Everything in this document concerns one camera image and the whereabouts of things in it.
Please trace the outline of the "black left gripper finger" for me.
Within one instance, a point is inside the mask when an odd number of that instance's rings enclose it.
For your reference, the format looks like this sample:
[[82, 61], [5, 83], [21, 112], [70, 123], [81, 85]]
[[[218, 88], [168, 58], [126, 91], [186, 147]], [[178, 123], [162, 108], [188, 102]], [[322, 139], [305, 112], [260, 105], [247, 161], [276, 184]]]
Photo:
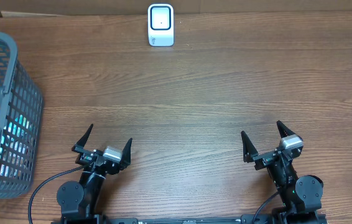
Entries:
[[89, 128], [86, 130], [85, 134], [76, 142], [75, 147], [83, 149], [88, 141], [90, 133], [93, 129], [94, 124], [90, 124]]
[[123, 149], [122, 157], [120, 161], [121, 170], [126, 169], [131, 164], [131, 145], [132, 145], [132, 138], [128, 140], [128, 142], [126, 143]]

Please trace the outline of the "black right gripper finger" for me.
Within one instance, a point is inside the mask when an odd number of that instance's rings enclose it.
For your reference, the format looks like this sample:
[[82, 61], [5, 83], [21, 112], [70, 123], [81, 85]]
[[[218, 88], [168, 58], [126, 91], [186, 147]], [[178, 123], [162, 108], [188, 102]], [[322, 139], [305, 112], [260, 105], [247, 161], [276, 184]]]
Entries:
[[254, 162], [254, 157], [258, 155], [258, 151], [245, 131], [241, 132], [243, 142], [243, 160], [244, 162]]
[[279, 131], [281, 138], [286, 138], [288, 136], [294, 135], [295, 133], [290, 130], [281, 120], [276, 122], [277, 129]]

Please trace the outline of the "small teal tissue pack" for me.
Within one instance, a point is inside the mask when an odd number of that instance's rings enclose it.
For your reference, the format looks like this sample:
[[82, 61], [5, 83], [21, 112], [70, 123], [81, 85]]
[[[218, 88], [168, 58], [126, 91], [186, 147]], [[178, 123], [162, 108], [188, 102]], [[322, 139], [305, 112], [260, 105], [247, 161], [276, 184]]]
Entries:
[[2, 144], [17, 151], [28, 148], [32, 124], [27, 118], [19, 115], [14, 119], [14, 122], [10, 121], [5, 125], [4, 130], [7, 131], [7, 134], [1, 137]]

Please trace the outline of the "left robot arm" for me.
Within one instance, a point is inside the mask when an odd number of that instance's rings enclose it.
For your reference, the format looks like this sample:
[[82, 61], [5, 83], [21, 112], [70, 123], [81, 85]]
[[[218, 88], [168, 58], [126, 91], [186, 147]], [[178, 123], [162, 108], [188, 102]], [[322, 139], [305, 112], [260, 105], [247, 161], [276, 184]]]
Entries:
[[132, 139], [124, 149], [108, 146], [104, 150], [88, 151], [88, 141], [93, 125], [74, 144], [72, 151], [78, 153], [75, 163], [83, 170], [78, 181], [62, 184], [57, 192], [61, 208], [61, 223], [109, 223], [109, 218], [96, 211], [100, 192], [107, 175], [115, 175], [131, 164]]

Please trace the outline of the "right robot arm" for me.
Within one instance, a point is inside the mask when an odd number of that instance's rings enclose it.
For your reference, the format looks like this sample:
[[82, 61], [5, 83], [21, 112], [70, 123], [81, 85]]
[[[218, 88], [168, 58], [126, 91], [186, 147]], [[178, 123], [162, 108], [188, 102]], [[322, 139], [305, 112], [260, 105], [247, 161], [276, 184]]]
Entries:
[[253, 215], [241, 215], [241, 223], [326, 223], [322, 207], [323, 181], [315, 175], [299, 177], [292, 162], [301, 155], [303, 139], [282, 121], [277, 121], [280, 143], [272, 151], [258, 153], [245, 131], [241, 132], [243, 161], [266, 169], [276, 187]]

